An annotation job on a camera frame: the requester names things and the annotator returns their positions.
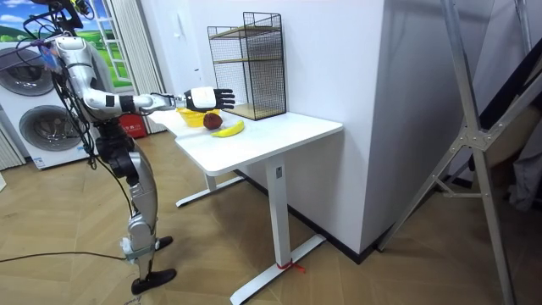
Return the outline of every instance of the stacked washer dryer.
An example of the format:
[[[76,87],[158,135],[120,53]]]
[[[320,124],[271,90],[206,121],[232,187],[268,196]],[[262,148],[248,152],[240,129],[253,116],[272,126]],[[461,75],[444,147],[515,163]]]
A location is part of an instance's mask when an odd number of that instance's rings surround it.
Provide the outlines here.
[[[17,54],[1,56],[16,46],[0,43],[0,69],[21,62]],[[38,55],[37,48],[29,47],[19,52],[28,64],[0,71],[0,104],[37,168],[45,169],[88,155]]]

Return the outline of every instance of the red box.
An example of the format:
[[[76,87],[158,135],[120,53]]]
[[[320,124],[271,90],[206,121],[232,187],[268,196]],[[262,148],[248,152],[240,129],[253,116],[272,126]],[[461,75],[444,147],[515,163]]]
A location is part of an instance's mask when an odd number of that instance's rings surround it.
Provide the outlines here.
[[[119,119],[122,128],[126,133],[133,137],[139,138],[147,135],[145,130],[145,124],[143,123],[143,118],[135,114],[126,114],[120,117]]]

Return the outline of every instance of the humanoid robot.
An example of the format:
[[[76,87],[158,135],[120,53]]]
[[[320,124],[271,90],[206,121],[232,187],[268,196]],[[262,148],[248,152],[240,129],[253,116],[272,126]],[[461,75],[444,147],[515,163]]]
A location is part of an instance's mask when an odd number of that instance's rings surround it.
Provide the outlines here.
[[[119,123],[119,116],[148,115],[154,111],[180,107],[198,112],[233,108],[234,95],[231,90],[217,90],[211,87],[192,89],[180,96],[161,93],[120,96],[103,91],[99,84],[104,75],[100,75],[102,72],[97,68],[97,61],[103,59],[96,56],[92,46],[77,37],[74,31],[74,28],[83,27],[78,13],[88,12],[85,2],[80,0],[33,2],[46,4],[48,13],[31,16],[25,25],[47,17],[53,21],[57,34],[60,34],[45,41],[33,42],[33,45],[40,47],[42,53],[50,56],[49,63],[52,60],[58,66],[56,72],[53,72],[58,95],[70,113],[74,112],[73,109],[80,110],[76,111],[75,125],[78,124],[76,120],[79,120],[97,128],[99,136],[96,139],[96,149],[102,161],[110,166],[117,179],[125,178],[130,186],[130,201],[133,208],[128,220],[130,239],[124,239],[122,248],[127,259],[136,263],[140,271],[139,278],[132,284],[132,293],[140,294],[167,283],[176,276],[176,271],[174,269],[152,271],[152,260],[155,251],[169,245],[173,238],[156,237],[158,194],[151,165],[143,151],[124,132]],[[92,156],[93,146],[86,147],[86,150],[89,150],[87,153]]]

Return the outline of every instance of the desk leg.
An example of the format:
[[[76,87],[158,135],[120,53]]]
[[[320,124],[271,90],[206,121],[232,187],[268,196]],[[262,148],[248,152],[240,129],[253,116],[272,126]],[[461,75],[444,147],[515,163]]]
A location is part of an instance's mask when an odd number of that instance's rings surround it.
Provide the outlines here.
[[[214,177],[212,176],[209,176],[209,175],[205,175],[205,183],[207,184],[207,189],[204,190],[204,191],[200,191],[194,195],[191,195],[191,196],[188,196],[186,198],[183,198],[183,199],[180,199],[175,205],[179,208],[187,203],[190,203],[190,202],[193,202],[194,200],[197,200],[201,197],[205,197],[206,195],[209,195],[211,194],[212,192],[214,191],[218,191],[220,189],[223,189],[225,188],[226,186],[230,186],[238,181],[242,181],[244,180],[245,178],[243,177],[235,177],[233,179],[230,179],[230,180],[227,180],[225,182],[222,182],[220,184],[217,185],[217,182],[216,180],[214,179]]]
[[[290,262],[297,262],[325,241],[323,236],[315,235],[293,252],[290,251],[284,156],[280,154],[268,158],[265,163],[265,172],[268,180],[271,225],[273,226],[274,256],[277,263],[236,291],[230,298],[231,303],[234,305],[242,304],[246,299],[269,284],[271,280],[291,267]]]

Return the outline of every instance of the window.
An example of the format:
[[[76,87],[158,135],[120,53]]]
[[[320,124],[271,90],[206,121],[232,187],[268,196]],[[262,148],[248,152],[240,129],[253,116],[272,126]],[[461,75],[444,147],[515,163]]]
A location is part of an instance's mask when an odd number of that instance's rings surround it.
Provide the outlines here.
[[[133,91],[130,76],[127,71],[126,60],[120,50],[121,45],[115,37],[113,19],[102,0],[89,1],[94,10],[93,20],[82,18],[83,30],[78,30],[77,35],[94,46],[105,60],[111,73],[113,86],[117,92]]]

